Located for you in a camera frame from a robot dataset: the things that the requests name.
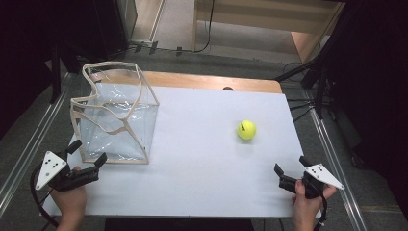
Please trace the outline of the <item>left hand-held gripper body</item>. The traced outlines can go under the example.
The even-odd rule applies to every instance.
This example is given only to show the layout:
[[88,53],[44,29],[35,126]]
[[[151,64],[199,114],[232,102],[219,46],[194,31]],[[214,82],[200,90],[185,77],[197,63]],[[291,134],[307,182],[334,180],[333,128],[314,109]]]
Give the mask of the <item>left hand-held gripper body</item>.
[[67,153],[47,151],[40,165],[38,180],[35,184],[37,191],[49,186],[62,193],[84,186],[99,179],[100,163],[85,169],[70,168]]

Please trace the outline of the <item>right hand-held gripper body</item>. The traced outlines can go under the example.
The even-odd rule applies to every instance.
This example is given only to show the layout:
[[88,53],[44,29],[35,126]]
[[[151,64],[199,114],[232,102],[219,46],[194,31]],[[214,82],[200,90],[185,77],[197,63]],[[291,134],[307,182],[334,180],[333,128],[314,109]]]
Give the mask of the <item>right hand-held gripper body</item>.
[[[323,164],[305,167],[301,180],[306,189],[307,199],[320,197],[325,185],[334,186],[339,190],[345,189],[345,186]],[[295,193],[295,183],[296,179],[285,174],[283,180],[279,179],[278,186],[288,192]]]

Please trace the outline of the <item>person's left hand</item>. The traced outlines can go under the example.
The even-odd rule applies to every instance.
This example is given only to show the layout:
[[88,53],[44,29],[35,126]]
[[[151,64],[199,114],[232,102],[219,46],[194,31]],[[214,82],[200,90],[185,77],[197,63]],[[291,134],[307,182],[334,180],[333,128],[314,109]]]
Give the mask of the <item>person's left hand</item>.
[[52,191],[51,196],[62,213],[62,223],[79,225],[83,221],[87,205],[84,187],[67,192]]

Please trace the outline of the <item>person's right hand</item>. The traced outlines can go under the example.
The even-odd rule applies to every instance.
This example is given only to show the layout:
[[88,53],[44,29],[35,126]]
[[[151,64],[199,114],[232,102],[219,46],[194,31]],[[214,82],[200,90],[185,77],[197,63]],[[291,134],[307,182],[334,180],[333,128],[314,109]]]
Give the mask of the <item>person's right hand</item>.
[[301,180],[295,183],[295,195],[293,196],[293,225],[315,227],[316,215],[323,201],[321,197],[306,198],[306,189]]

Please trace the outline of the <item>transparent bag with beige trim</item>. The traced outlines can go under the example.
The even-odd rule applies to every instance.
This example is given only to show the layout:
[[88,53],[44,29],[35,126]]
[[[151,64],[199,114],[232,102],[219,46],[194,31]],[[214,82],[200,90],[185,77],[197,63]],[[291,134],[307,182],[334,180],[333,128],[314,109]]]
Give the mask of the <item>transparent bag with beige trim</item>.
[[149,163],[160,102],[136,64],[86,64],[90,92],[70,100],[70,117],[82,161],[102,155],[109,164]]

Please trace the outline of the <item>yellow tennis ball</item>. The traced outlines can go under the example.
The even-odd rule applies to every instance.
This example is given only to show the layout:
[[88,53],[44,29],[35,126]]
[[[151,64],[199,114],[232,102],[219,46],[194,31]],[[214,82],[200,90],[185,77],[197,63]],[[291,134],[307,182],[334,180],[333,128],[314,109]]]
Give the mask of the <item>yellow tennis ball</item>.
[[242,120],[237,128],[238,136],[243,140],[251,140],[255,137],[257,132],[256,125],[253,121]]

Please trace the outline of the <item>black metal stand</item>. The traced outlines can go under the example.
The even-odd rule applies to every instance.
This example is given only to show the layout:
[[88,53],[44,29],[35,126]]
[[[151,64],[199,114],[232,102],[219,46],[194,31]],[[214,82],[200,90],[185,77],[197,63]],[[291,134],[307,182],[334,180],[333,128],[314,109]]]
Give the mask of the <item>black metal stand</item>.
[[301,87],[310,89],[313,84],[318,84],[316,97],[314,99],[314,109],[319,117],[322,119],[321,109],[323,107],[323,94],[328,77],[328,60],[330,56],[330,49],[323,48],[311,61],[301,64],[300,66],[284,72],[283,74],[274,78],[276,82],[285,81],[300,72],[307,70],[307,74],[301,81]]
[[59,45],[54,44],[51,53],[52,96],[50,103],[54,104],[61,95],[61,66]]

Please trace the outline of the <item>white table cover sheet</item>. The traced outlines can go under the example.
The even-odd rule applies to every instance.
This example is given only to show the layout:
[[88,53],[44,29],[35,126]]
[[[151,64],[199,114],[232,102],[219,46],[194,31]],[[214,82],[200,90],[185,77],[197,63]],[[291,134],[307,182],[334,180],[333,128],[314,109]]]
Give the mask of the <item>white table cover sheet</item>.
[[[303,151],[282,93],[156,87],[146,165],[105,164],[87,186],[89,216],[288,218],[292,195],[274,165],[299,178]],[[243,140],[237,128],[253,121]]]

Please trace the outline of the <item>black box under table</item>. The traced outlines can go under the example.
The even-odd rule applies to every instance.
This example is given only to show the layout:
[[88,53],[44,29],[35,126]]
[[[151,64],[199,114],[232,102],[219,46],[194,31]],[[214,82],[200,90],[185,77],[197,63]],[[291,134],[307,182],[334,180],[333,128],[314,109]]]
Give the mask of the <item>black box under table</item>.
[[104,231],[254,231],[250,219],[107,218]]

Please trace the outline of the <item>black floor plugs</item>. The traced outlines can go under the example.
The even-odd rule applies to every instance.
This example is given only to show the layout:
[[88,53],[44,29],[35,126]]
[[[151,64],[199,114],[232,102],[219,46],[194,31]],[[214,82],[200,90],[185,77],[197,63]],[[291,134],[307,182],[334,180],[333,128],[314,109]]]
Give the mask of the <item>black floor plugs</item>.
[[176,49],[169,49],[169,48],[159,48],[158,42],[133,42],[128,47],[129,50],[133,50],[135,53],[140,52],[141,50],[147,50],[149,55],[154,55],[158,52],[172,52],[175,54],[176,57],[179,57],[183,54],[183,48],[177,47]]

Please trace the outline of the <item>dark cabinet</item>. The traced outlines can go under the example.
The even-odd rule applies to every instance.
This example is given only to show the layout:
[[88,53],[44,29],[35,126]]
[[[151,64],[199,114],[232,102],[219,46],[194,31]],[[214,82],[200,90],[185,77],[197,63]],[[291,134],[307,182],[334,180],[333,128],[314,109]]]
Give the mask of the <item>dark cabinet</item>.
[[121,23],[128,41],[131,40],[138,19],[138,11],[135,0],[115,0]]

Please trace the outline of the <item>light wooden furniture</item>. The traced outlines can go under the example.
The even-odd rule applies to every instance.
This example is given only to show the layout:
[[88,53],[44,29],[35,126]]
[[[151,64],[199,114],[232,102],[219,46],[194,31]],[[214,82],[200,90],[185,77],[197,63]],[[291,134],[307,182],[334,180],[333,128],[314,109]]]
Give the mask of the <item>light wooden furniture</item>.
[[289,31],[303,63],[318,53],[331,36],[345,6],[340,0],[194,0],[193,36],[197,22],[209,20],[233,25]]

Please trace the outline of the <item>aluminium floor rail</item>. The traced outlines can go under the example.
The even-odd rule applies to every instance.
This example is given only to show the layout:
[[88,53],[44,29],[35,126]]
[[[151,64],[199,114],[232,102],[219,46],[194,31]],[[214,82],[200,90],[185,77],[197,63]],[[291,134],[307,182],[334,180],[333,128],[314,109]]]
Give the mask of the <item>aluminium floor rail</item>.
[[0,141],[0,218],[32,163],[49,127],[66,99],[63,90],[54,103],[41,94]]
[[315,99],[312,103],[311,117],[315,123],[328,165],[330,165],[333,175],[345,186],[344,190],[340,190],[340,196],[344,203],[344,208],[347,212],[353,231],[368,231],[363,214],[355,199],[352,189],[349,187],[335,148],[331,139],[329,138],[321,115],[321,109],[322,100]]

